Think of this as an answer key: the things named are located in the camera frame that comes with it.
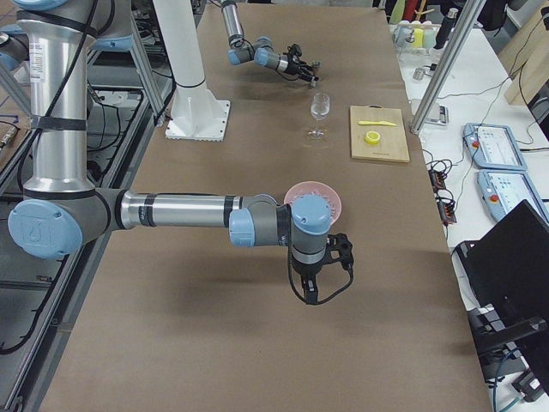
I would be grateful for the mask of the clear wine glass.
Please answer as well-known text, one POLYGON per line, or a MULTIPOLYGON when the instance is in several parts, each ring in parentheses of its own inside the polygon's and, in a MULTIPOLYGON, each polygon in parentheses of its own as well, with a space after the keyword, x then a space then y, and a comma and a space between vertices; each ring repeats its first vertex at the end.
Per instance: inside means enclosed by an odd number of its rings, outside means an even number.
POLYGON ((312 98, 310 107, 311 116, 315 119, 315 126, 307 132, 310 139, 321 139, 325 133, 321 129, 320 122, 324 120, 330 112, 330 97, 324 92, 317 92, 312 98))

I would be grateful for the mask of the black monitor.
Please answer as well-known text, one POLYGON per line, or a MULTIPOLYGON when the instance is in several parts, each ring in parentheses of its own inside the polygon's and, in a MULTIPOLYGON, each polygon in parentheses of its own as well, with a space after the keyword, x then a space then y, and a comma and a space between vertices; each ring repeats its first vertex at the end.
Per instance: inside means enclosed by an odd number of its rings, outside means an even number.
POLYGON ((548 223, 528 201, 455 251, 476 300, 492 306, 505 325, 548 319, 548 223))

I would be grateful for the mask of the near blue teach pendant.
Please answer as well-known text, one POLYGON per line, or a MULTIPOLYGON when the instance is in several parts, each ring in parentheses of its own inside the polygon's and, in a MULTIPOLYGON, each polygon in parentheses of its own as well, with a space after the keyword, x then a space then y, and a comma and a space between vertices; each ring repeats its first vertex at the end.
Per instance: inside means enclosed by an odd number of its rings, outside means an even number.
POLYGON ((523 200, 548 221, 547 209, 526 171, 482 169, 477 184, 494 221, 501 221, 523 200))

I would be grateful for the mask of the steel kitchen scale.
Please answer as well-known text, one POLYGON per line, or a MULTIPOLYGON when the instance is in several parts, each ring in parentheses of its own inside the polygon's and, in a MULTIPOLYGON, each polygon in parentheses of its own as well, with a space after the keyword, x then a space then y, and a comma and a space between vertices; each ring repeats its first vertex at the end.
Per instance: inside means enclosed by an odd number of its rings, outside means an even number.
MULTIPOLYGON (((410 100, 410 106, 411 106, 411 112, 412 115, 415 116, 418 109, 419 104, 421 100, 420 99, 411 99, 410 100)), ((438 103, 434 103, 431 110, 429 111, 426 119, 426 124, 431 124, 435 126, 440 127, 446 127, 449 125, 449 110, 447 106, 441 106, 438 103)))

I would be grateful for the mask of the pink bowl of ice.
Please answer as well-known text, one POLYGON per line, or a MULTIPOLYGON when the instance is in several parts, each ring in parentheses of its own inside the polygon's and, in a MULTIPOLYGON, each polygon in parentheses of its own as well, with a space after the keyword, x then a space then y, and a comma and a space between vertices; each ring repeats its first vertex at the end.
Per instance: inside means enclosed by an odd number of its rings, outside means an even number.
POLYGON ((339 195, 329 185, 317 181, 304 181, 291 187, 285 197, 284 203, 293 205, 300 197, 315 195, 322 197, 330 208, 330 223, 334 224, 341 215, 342 203, 339 195))

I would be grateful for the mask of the bamboo cutting board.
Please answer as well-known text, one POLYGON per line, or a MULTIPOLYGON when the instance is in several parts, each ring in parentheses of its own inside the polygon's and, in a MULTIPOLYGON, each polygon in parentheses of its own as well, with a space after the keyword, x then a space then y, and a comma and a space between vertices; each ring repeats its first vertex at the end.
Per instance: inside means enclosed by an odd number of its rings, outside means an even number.
POLYGON ((407 138, 400 109, 350 106, 351 157, 408 163, 407 138))

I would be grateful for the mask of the far blue teach pendant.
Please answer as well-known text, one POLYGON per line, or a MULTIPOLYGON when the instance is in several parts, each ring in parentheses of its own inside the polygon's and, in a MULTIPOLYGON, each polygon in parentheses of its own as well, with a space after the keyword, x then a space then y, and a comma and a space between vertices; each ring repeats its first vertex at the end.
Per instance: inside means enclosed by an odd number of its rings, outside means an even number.
POLYGON ((462 138, 477 167, 513 171, 528 168, 507 125, 467 123, 462 138))

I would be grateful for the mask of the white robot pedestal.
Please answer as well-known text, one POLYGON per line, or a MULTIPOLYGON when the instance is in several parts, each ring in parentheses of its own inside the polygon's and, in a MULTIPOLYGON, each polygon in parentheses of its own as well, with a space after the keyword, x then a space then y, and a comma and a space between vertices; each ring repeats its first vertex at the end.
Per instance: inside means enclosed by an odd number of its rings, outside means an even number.
POLYGON ((208 89, 190 2, 156 0, 154 10, 176 85, 166 137, 221 142, 231 103, 208 89))

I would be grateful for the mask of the yellow lemon slice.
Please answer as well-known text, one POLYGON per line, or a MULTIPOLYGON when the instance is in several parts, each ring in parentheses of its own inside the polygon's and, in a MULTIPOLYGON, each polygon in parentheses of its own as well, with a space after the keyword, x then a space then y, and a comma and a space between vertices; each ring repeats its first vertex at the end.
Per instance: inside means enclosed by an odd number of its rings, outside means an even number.
POLYGON ((365 133, 364 140, 367 144, 377 145, 381 141, 381 134, 374 130, 369 130, 365 133))

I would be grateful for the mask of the aluminium frame post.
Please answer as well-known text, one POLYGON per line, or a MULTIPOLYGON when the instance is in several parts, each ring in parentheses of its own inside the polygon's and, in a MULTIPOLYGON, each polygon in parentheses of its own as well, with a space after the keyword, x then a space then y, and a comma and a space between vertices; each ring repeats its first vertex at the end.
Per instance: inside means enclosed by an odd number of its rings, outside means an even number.
POLYGON ((449 43, 446 45, 437 64, 434 76, 431 79, 419 107, 410 124, 410 130, 418 135, 427 119, 427 116, 445 84, 451 69, 466 42, 468 35, 476 22, 486 0, 466 1, 463 10, 457 19, 455 29, 449 43))

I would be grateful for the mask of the yellow plastic knife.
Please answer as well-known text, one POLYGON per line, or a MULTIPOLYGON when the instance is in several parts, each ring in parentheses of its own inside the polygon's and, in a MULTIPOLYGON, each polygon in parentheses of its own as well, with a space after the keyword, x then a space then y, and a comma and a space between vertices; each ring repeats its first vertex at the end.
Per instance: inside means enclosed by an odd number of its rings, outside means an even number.
POLYGON ((360 120, 358 121, 358 125, 377 125, 377 126, 388 126, 388 127, 396 127, 397 124, 390 122, 390 121, 372 121, 372 120, 360 120))

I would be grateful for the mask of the blue teach pendant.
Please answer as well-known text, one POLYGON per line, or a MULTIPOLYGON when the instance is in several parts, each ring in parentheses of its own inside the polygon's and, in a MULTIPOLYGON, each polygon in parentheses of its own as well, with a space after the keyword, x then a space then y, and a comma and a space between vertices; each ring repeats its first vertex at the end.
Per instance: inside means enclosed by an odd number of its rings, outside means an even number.
POLYGON ((547 209, 526 171, 482 169, 477 184, 494 221, 501 221, 523 200, 548 221, 547 209))
POLYGON ((477 167, 513 171, 528 168, 507 125, 467 123, 462 138, 477 167))

